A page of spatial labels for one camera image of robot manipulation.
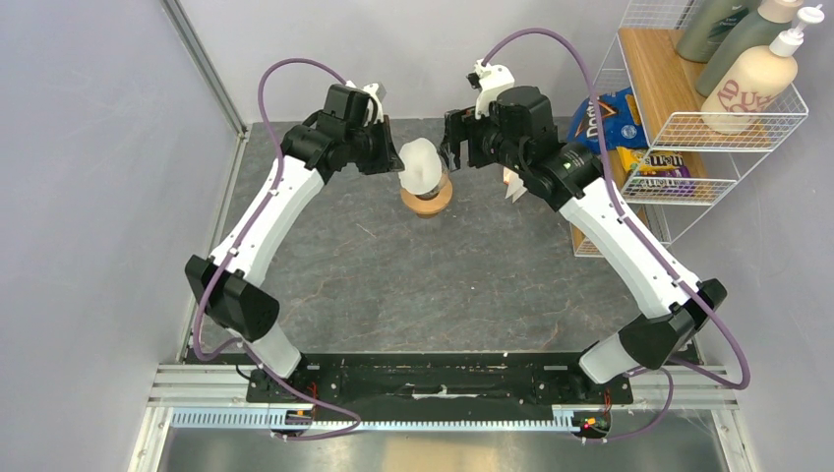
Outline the clear glass dripper cone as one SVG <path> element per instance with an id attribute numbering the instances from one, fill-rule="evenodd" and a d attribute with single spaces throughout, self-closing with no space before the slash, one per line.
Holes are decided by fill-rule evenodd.
<path id="1" fill-rule="evenodd" d="M 402 187 L 417 199 L 428 201 L 437 197 L 448 183 L 448 170 L 441 167 L 439 171 L 421 170 L 411 174 Z"/>

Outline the single white coffee filter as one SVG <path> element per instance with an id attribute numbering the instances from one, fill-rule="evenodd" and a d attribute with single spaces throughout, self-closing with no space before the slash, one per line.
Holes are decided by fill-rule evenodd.
<path id="1" fill-rule="evenodd" d="M 398 173 L 398 178 L 406 192 L 415 196 L 426 195 L 441 184 L 443 163 L 436 147 L 428 139 L 419 138 L 405 143 L 399 158 L 404 169 Z"/>

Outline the round wooden dripper stand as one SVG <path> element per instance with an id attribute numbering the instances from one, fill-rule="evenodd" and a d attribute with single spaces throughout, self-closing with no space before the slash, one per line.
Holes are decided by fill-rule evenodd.
<path id="1" fill-rule="evenodd" d="M 405 189 L 400 189 L 400 198 L 405 206 L 423 219 L 433 218 L 446 209 L 451 203 L 452 195 L 453 185 L 450 181 L 440 187 L 437 194 L 428 200 L 422 200 Z"/>

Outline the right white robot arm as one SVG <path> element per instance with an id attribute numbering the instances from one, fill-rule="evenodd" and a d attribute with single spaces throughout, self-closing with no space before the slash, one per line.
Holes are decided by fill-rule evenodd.
<path id="1" fill-rule="evenodd" d="M 603 162 L 580 143 L 564 143 L 550 100 L 532 86 L 500 92 L 480 116 L 475 107 L 445 115 L 443 159 L 459 166 L 499 164 L 532 195 L 576 226 L 620 276 L 639 315 L 579 357 L 569 393 L 591 402 L 608 381 L 637 368 L 657 370 L 698 333 L 727 297 L 717 279 L 702 280 L 679 264 L 605 180 Z"/>

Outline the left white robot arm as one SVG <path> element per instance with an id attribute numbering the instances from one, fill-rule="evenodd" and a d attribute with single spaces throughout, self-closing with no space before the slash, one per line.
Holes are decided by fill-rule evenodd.
<path id="1" fill-rule="evenodd" d="M 273 372 L 270 387 L 285 401 L 302 398 L 309 377 L 279 325 L 279 302 L 262 284 L 289 229 L 334 173 L 348 164 L 366 175 L 403 169 L 383 111 L 385 94 L 380 83 L 330 86 L 323 108 L 284 134 L 281 154 L 230 234 L 185 266 L 202 313 Z"/>

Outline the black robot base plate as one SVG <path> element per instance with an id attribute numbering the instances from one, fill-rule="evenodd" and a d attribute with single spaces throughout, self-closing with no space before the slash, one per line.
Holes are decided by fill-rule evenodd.
<path id="1" fill-rule="evenodd" d="M 290 386 L 366 422 L 546 420 L 555 405 L 630 405 L 629 381 L 595 384 L 574 352 L 308 353 Z"/>

